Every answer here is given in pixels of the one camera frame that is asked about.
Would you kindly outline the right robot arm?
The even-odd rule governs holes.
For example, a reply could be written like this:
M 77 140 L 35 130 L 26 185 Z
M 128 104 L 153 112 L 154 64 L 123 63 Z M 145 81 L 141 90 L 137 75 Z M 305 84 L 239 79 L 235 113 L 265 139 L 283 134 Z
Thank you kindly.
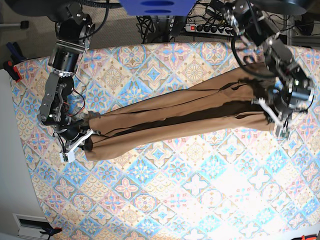
M 52 67 L 45 84 L 45 94 L 38 112 L 39 121 L 54 130 L 62 152 L 68 153 L 81 143 L 86 144 L 93 131 L 74 122 L 67 113 L 67 98 L 75 92 L 73 76 L 80 56 L 88 51 L 91 39 L 102 27 L 96 27 L 83 6 L 105 10 L 120 8 L 118 2 L 96 0 L 8 0 L 6 4 L 17 14 L 27 17 L 48 17 L 54 22 L 56 45 L 48 61 Z

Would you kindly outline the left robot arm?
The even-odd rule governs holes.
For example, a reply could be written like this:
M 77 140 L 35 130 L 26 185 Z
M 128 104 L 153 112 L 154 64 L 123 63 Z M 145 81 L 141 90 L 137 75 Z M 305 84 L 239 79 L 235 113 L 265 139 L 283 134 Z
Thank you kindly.
M 282 89 L 278 90 L 272 100 L 260 98 L 254 100 L 254 104 L 260 105 L 278 126 L 288 122 L 294 112 L 307 113 L 308 109 L 299 108 L 299 104 L 313 100 L 314 82 L 295 61 L 292 52 L 279 39 L 279 33 L 262 11 L 248 0 L 226 2 L 220 11 L 233 29 L 231 50 L 240 68 L 258 78 L 279 78 L 282 83 Z M 262 48 L 269 75 L 254 72 L 243 64 L 236 50 L 238 39 Z

